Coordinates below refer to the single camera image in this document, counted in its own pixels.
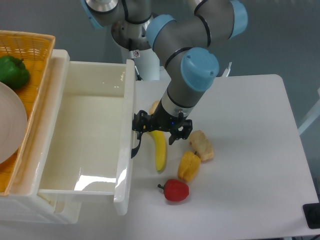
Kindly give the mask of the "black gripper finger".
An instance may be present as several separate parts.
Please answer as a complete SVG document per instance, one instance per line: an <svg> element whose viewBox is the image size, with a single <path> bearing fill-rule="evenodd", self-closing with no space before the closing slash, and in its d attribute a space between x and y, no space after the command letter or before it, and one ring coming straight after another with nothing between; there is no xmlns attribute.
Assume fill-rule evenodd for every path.
<svg viewBox="0 0 320 240"><path fill-rule="evenodd" d="M132 130L136 132L137 139L140 140L143 133L152 130L152 116L144 110L135 113L132 120Z"/></svg>
<svg viewBox="0 0 320 240"><path fill-rule="evenodd" d="M193 121L191 119L185 120L181 126L175 126L170 132L168 140L169 145L180 139L186 140L193 130Z"/></svg>

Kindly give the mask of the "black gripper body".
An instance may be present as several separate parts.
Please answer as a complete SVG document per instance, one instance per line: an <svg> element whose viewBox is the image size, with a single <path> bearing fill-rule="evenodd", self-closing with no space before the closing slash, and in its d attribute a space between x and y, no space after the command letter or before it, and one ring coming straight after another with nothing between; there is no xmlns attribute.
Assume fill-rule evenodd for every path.
<svg viewBox="0 0 320 240"><path fill-rule="evenodd" d="M164 103L159 101L159 104L152 116L152 125L155 129L163 132L170 132L175 126L180 127L182 123L187 120L187 114L183 108L175 105L172 106L169 112L165 109Z"/></svg>

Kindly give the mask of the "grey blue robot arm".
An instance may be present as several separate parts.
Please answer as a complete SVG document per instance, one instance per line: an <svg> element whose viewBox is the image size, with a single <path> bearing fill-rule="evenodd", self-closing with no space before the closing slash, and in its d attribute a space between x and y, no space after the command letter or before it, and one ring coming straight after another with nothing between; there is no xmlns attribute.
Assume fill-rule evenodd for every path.
<svg viewBox="0 0 320 240"><path fill-rule="evenodd" d="M188 116L219 72L219 62L208 48L246 30L245 6L238 0L191 0L193 17L178 22L169 14L153 16L149 0L83 0L81 4L96 29L117 22L142 27L140 40L171 78L155 112L141 110L134 115L137 138L159 130L170 133L170 144L187 139L193 129Z"/></svg>

